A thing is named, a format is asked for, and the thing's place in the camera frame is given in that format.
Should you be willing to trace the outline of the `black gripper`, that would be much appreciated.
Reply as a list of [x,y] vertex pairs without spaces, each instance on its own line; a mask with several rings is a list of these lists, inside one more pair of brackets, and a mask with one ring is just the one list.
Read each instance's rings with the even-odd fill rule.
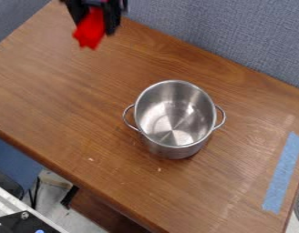
[[60,0],[76,24],[88,14],[88,6],[103,6],[106,34],[112,35],[120,26],[122,10],[128,8],[128,0]]

